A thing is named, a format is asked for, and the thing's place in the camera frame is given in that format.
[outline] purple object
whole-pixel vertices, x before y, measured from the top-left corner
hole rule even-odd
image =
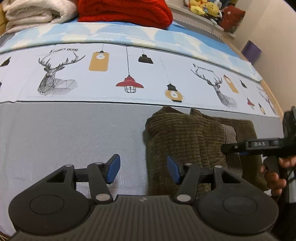
[[[261,54],[261,49],[259,49],[256,44],[249,40],[242,50],[242,54],[246,57],[248,61],[251,62],[251,64],[255,64]]]

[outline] brown corduroy fabric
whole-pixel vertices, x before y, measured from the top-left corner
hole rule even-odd
[[[237,142],[243,142],[248,139],[257,139],[257,135],[250,120],[236,120],[236,119],[226,119],[218,117],[210,117],[200,113],[196,109],[191,109],[191,115],[202,116],[205,119],[211,121],[217,121],[221,124],[232,126],[236,132]],[[242,178],[258,187],[262,191],[268,190],[264,175],[260,173],[260,166],[262,165],[262,159],[260,155],[257,156],[241,156],[242,162]]]
[[[181,113],[163,107],[146,122],[148,141],[149,195],[174,195],[177,190],[166,168],[166,156],[173,155],[180,162],[191,162],[203,168],[222,165],[227,168],[221,145],[225,131],[214,120]],[[208,184],[199,184],[198,196],[209,191]]]

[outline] folded clothing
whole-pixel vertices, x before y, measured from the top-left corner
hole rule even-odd
[[[173,15],[164,0],[78,0],[79,22],[130,22],[167,28]]]
[[[76,3],[76,0],[4,0],[6,32],[68,21],[77,15]]]
[[[238,155],[225,157],[221,152],[221,145],[235,142],[233,130],[245,128],[253,134],[252,122],[245,120],[232,120],[214,118],[203,115],[198,110],[192,109],[191,114],[184,114],[171,107],[163,107],[146,122],[146,131],[149,135],[147,144],[147,170],[148,170],[148,194],[149,195],[174,195],[177,191],[175,185],[166,169],[166,157],[172,155],[180,162],[194,163],[202,168],[212,168],[215,165],[222,165],[229,168],[237,175],[243,173],[248,177],[247,181],[255,184],[258,188],[267,190],[266,182],[257,179],[260,167],[255,161],[254,167],[244,170],[244,164]],[[237,133],[238,141],[243,138]],[[210,185],[199,184],[197,198],[210,190]]]

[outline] ribbed black surface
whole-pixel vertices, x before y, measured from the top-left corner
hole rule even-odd
[[[96,206],[82,225],[67,233],[37,237],[20,232],[11,239],[11,241],[85,240],[274,241],[276,239],[268,233],[252,237],[219,233],[205,225],[191,206],[176,204],[168,196],[118,196],[111,204]]]

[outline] white bottle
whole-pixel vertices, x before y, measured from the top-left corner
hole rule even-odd
[[[219,9],[222,7],[220,0],[215,0],[214,4],[217,5]]]

